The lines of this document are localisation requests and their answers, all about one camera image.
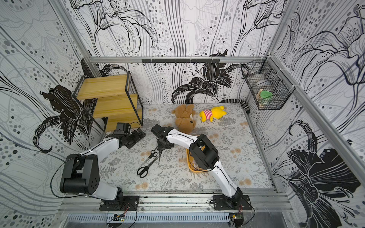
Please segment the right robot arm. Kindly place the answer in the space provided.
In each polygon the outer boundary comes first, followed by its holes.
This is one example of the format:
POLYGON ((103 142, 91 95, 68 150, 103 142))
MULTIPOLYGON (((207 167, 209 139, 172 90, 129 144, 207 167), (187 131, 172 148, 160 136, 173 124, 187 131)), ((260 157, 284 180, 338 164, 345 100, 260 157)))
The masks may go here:
POLYGON ((173 127, 161 127, 156 124, 151 132, 157 137, 157 149, 171 149, 179 145, 188 149, 199 168, 210 173, 219 184, 226 202, 231 206, 237 206, 243 196, 241 189, 234 184, 224 170, 217 148, 209 138, 201 134, 199 136, 188 135, 173 127))

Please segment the floral table mat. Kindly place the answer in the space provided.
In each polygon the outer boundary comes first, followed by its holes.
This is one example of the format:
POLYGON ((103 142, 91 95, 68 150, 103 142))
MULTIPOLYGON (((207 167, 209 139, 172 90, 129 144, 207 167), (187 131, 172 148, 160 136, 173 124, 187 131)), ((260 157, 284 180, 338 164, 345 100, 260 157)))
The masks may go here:
MULTIPOLYGON (((219 152, 219 157, 232 182, 241 189, 272 187, 269 175, 252 136, 245 111, 240 104, 225 104, 226 115, 212 123, 202 123, 194 115, 194 135, 206 135, 219 152)), ((140 178, 137 170, 148 164, 150 152, 157 142, 152 127, 175 126, 173 104, 144 106, 144 139, 131 149, 125 147, 111 153, 99 163, 101 180, 126 192, 203 191, 219 190, 211 173, 194 173, 188 167, 186 150, 181 146, 165 150, 159 161, 140 178)))

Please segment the yellow plastic storage box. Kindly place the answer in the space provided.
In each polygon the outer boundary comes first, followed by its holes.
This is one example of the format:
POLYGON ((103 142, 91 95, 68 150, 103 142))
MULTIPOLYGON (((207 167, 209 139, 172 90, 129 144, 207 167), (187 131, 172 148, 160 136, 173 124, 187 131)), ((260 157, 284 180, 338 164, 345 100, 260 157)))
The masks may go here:
POLYGON ((203 170, 200 169, 197 164, 195 163, 194 158, 192 157, 190 151, 188 149, 186 149, 186 155, 187 155, 187 164, 188 164, 188 168, 190 169, 191 172, 193 173, 206 173, 209 172, 210 170, 203 170))

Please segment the brown teddy bear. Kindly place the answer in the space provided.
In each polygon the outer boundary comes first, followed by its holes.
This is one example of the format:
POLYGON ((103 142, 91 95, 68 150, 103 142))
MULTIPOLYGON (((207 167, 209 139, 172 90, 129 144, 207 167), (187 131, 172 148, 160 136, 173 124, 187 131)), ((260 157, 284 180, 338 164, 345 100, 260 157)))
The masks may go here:
POLYGON ((196 121, 193 119, 195 113, 194 104, 182 104, 176 107, 172 114, 176 116, 177 130, 188 135, 192 133, 196 126, 196 121))

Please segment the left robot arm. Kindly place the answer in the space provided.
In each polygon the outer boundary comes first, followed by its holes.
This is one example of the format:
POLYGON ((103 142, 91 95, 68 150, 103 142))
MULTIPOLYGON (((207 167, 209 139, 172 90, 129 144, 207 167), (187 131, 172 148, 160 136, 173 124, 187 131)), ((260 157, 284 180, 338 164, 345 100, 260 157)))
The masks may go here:
POLYGON ((129 134, 112 134, 82 154, 71 154, 66 158, 60 191, 65 194, 89 196, 100 200, 122 200, 123 191, 113 187, 100 177, 99 162, 125 146, 131 149, 145 138, 140 128, 129 134))

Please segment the green lidded jar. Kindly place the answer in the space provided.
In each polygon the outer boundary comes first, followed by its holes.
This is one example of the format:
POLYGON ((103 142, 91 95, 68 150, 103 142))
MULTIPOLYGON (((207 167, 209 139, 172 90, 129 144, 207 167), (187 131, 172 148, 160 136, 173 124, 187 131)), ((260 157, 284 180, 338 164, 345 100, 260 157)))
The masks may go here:
POLYGON ((260 107, 266 107, 271 103, 271 100, 273 98, 273 93, 270 91, 263 90, 259 94, 259 106, 260 107))

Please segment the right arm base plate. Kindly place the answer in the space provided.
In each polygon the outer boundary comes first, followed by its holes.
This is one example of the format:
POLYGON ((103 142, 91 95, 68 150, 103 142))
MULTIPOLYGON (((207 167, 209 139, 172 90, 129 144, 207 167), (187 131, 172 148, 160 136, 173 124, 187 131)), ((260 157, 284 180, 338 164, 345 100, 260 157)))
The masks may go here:
POLYGON ((216 211, 250 211, 252 206, 250 204, 248 195, 240 196, 237 200, 233 200, 224 195, 214 195, 210 203, 216 211))

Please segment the yellow plush toy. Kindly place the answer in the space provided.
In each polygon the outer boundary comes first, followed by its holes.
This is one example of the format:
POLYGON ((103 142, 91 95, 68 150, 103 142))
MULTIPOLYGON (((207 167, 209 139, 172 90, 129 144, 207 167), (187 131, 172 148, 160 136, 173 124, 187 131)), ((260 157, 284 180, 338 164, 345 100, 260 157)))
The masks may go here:
POLYGON ((221 119, 227 115, 224 106, 216 106, 212 109, 205 109, 199 113, 199 118, 202 122, 209 120, 212 122, 214 119, 221 119))

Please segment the small circuit board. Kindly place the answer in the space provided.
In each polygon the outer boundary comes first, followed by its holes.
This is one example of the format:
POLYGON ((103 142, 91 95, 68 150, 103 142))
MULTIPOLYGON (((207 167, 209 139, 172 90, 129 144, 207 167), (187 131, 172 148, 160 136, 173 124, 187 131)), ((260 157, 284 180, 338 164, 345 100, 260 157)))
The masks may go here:
POLYGON ((113 221, 123 223, 125 220, 125 214, 114 214, 113 221))

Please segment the wooden shelf black frame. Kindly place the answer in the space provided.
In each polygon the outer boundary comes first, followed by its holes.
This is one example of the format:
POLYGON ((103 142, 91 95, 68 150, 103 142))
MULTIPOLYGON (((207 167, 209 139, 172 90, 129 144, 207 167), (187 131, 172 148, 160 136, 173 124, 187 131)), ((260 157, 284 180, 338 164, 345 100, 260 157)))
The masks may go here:
POLYGON ((81 101, 95 101, 95 107, 87 114, 104 132, 112 132, 117 123, 129 123, 133 128, 143 126, 144 108, 130 71, 122 75, 99 78, 83 76, 72 97, 81 101))

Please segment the small black scissors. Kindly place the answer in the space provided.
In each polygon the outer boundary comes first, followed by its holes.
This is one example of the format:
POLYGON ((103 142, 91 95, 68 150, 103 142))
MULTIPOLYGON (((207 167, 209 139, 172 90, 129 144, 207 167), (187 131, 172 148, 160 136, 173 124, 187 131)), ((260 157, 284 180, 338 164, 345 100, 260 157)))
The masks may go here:
POLYGON ((148 158, 140 165, 140 167, 142 166, 146 166, 148 162, 150 162, 150 160, 152 160, 153 158, 158 156, 158 152, 156 151, 156 149, 153 149, 150 151, 150 155, 148 156, 148 158))

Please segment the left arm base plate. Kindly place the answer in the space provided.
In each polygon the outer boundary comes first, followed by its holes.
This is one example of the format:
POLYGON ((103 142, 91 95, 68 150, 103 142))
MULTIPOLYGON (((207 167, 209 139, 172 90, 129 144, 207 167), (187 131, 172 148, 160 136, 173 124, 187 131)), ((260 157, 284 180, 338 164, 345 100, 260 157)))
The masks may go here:
POLYGON ((122 199, 102 200, 100 211, 136 211, 139 205, 139 196, 123 196, 122 199))

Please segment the large black scissors front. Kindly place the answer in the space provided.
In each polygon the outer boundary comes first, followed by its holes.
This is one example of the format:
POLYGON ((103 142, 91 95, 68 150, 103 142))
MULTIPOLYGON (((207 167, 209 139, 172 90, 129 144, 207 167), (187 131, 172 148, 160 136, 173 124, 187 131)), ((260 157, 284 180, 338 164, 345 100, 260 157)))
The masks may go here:
POLYGON ((137 170, 137 175, 144 178, 148 175, 150 167, 156 162, 159 156, 148 158, 137 170))

